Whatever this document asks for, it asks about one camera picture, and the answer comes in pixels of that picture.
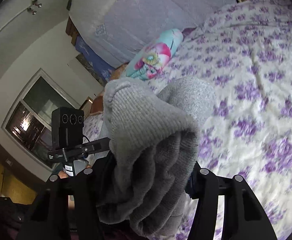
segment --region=floral bed sheet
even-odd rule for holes
[[[242,175],[278,239],[285,240],[292,232],[291,2],[251,0],[224,6],[186,37],[148,84],[158,93],[187,75],[210,82],[216,94],[214,113],[201,127],[198,162],[219,176]],[[102,117],[96,118],[97,127],[89,128],[92,134],[101,127]],[[222,235],[222,200],[214,239]],[[196,206],[197,201],[188,199],[177,233],[153,239],[186,239]]]

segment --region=white wall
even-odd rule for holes
[[[65,33],[66,21],[61,22],[31,44],[0,79],[0,144],[26,169],[46,180],[49,169],[21,150],[1,128],[12,104],[32,76],[42,68],[59,87],[81,105],[88,96],[94,98],[102,87],[80,64],[78,55]]]

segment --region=black camera device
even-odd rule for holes
[[[72,148],[83,143],[84,111],[60,107],[51,113],[53,150]]]

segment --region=gray garment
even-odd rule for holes
[[[211,86],[196,77],[169,84],[158,97],[136,79],[106,85],[104,124],[117,165],[98,204],[102,222],[129,219],[141,236],[177,230],[197,158],[198,131],[213,102]]]

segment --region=black cable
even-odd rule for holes
[[[87,138],[87,136],[86,136],[86,135],[84,135],[84,137],[87,139],[87,141],[89,141],[89,142],[90,142],[90,140]]]

